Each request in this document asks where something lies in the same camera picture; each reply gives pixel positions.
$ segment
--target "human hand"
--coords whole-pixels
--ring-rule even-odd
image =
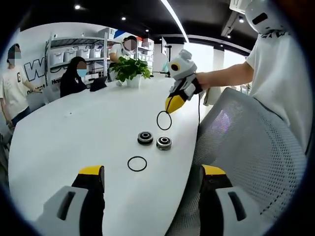
[[[40,93],[42,93],[42,89],[41,88],[34,88],[33,92],[40,92]]]
[[[6,123],[7,123],[8,127],[9,127],[9,129],[12,129],[14,127],[14,125],[13,125],[11,120],[7,120]]]
[[[207,90],[211,87],[208,73],[205,73],[205,72],[196,73],[196,78],[203,90]]]

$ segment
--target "black ceiling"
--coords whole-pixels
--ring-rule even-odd
[[[229,0],[168,0],[187,34],[207,36],[252,49],[257,34],[248,23],[238,22]],[[83,10],[75,10],[80,4]],[[124,30],[142,37],[180,34],[175,21],[160,0],[70,0],[62,4],[41,3],[32,9],[21,27],[25,30],[55,22],[84,22]],[[230,27],[231,38],[226,38]]]

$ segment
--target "helmet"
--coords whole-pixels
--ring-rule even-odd
[[[269,0],[253,0],[245,10],[249,25],[260,34],[271,30],[285,30],[278,20],[280,16],[277,16],[269,3]]]

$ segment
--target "potted plant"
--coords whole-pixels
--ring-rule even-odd
[[[125,59],[123,57],[120,57],[119,61],[113,66],[112,70],[117,73],[117,80],[121,82],[127,80],[128,87],[138,88],[141,77],[145,79],[150,78],[150,71],[146,61]]]

